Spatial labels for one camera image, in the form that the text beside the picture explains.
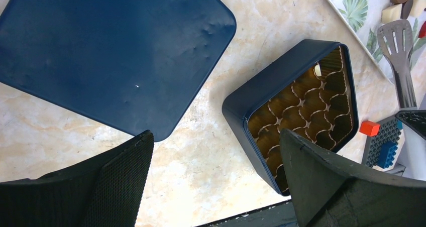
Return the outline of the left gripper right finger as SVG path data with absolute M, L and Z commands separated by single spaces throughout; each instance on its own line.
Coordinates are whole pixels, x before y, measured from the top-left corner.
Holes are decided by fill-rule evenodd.
M 300 226 L 425 226 L 425 182 L 377 171 L 282 129 L 280 153 Z

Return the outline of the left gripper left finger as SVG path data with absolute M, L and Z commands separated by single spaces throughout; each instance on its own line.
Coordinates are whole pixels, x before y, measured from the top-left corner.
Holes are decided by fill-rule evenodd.
M 1 226 L 134 226 L 153 155 L 149 130 L 37 179 L 1 183 Z

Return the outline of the dark blue chocolate box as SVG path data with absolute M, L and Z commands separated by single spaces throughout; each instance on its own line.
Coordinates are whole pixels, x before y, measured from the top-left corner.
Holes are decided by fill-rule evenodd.
M 322 77 L 314 74 L 317 62 Z M 227 96 L 222 112 L 257 174 L 278 194 L 289 196 L 280 154 L 282 129 L 332 152 L 358 130 L 348 47 L 300 41 Z

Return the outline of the white chocolate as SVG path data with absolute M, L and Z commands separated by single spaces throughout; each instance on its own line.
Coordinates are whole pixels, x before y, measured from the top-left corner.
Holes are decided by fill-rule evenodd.
M 315 64 L 313 71 L 316 77 L 322 77 L 321 66 L 318 62 Z

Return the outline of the metal serving tongs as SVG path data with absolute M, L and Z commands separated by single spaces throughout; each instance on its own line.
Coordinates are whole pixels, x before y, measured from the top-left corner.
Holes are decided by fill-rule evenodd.
M 417 109 L 410 72 L 410 59 L 413 51 L 413 33 L 410 22 L 400 19 L 382 25 L 377 30 L 377 41 L 392 70 L 399 108 Z

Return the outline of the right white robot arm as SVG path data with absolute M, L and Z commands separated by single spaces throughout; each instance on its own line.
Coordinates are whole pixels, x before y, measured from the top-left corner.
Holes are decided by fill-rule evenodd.
M 425 109 L 402 108 L 395 117 L 405 139 L 397 159 L 405 167 L 403 177 L 425 181 Z

